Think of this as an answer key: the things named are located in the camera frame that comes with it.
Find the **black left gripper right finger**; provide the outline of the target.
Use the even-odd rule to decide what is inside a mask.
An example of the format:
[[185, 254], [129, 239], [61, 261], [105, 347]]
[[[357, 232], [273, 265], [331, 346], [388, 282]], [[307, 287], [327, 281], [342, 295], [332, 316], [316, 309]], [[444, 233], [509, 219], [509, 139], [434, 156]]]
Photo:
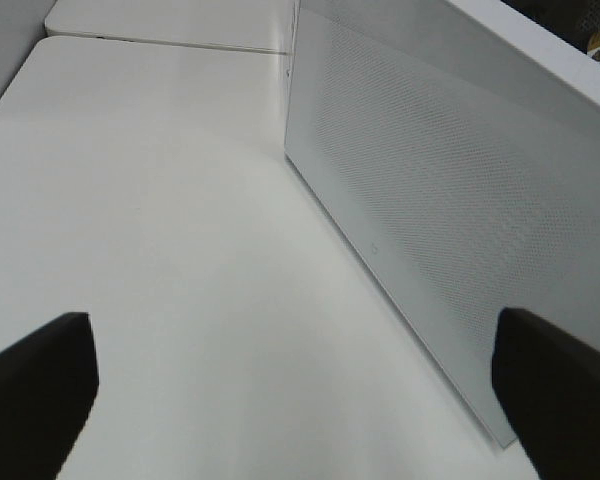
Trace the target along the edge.
[[600, 479], [600, 352], [505, 308], [491, 360], [496, 398], [542, 479]]

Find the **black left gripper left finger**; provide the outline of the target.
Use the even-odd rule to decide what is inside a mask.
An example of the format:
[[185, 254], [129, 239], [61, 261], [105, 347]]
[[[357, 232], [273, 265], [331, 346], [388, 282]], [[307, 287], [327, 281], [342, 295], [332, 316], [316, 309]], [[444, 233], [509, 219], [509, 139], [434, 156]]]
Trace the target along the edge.
[[0, 479], [55, 479], [98, 390], [86, 312], [65, 313], [2, 350]]

